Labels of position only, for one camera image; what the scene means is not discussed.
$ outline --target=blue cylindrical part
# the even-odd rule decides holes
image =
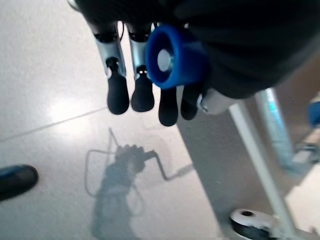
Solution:
[[[313,128],[320,125],[320,101],[313,102],[308,107],[308,119]]]
[[[161,50],[172,56],[171,69],[166,71],[158,65]],[[161,89],[203,81],[209,72],[208,57],[202,44],[187,29],[170,25],[161,25],[150,35],[146,67],[151,81]]]

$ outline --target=caster wheel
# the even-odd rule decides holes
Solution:
[[[187,29],[170,25],[161,25],[150,35],[146,66],[151,81],[161,89],[203,81],[209,72],[201,43]]]
[[[230,215],[233,231],[245,239],[271,238],[271,230],[275,226],[272,216],[259,211],[237,209]]]
[[[320,95],[311,101],[308,107],[308,119],[313,128],[320,125]]]

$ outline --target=black rubber fingertip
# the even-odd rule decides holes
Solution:
[[[132,109],[143,113],[154,108],[155,98],[152,92],[152,82],[146,76],[140,76],[135,81],[135,90],[131,98]]]
[[[166,127],[173,126],[178,120],[177,89],[161,90],[159,120]]]
[[[181,116],[185,120],[192,120],[195,118],[195,116],[198,113],[198,108],[196,105],[189,104],[185,99],[182,99],[181,101]]]
[[[108,79],[108,84],[107,105],[110,112],[115,115],[125,113],[130,105],[126,78],[113,72]]]

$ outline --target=shoe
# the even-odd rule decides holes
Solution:
[[[29,165],[0,168],[0,201],[16,197],[33,188],[38,182],[37,170]]]

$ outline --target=metal frame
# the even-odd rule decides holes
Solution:
[[[274,89],[258,92],[255,99],[280,166],[287,171],[294,171],[293,145]]]
[[[269,158],[267,152],[244,102],[231,106],[229,111],[278,221],[279,229],[273,229],[272,236],[282,239],[309,238],[310,235],[308,233],[296,229],[285,198],[278,189],[275,178],[268,166]]]

